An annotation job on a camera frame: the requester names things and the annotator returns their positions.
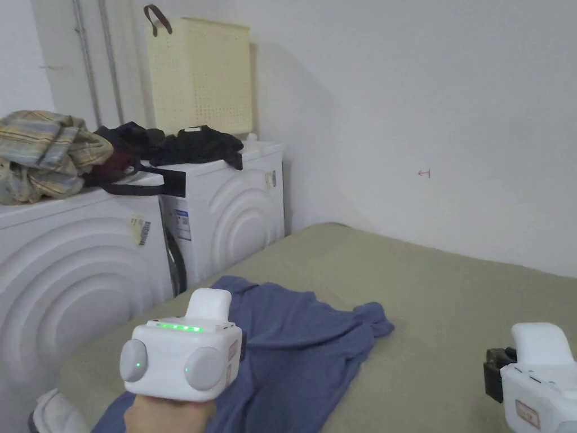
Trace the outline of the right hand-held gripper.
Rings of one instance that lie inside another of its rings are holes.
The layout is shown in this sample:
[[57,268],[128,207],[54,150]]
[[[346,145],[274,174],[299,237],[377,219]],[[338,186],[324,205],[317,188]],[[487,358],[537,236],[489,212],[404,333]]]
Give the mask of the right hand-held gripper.
[[511,332],[514,347],[486,351],[486,395],[513,432],[576,432],[576,360],[564,332],[548,322]]

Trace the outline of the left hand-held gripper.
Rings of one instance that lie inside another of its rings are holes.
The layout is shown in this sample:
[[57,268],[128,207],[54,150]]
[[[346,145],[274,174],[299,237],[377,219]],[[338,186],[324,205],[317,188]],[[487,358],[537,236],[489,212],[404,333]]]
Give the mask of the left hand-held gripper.
[[193,292],[185,315],[137,326],[122,347],[125,390],[175,401],[213,401],[237,378],[246,337],[229,319],[227,290]]

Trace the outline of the person's left hand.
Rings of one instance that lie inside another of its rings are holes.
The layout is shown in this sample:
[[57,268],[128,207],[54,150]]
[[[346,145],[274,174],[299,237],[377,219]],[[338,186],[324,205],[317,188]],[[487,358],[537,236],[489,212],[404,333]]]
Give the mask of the person's left hand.
[[125,412],[126,432],[205,432],[216,413],[213,402],[195,403],[136,395]]

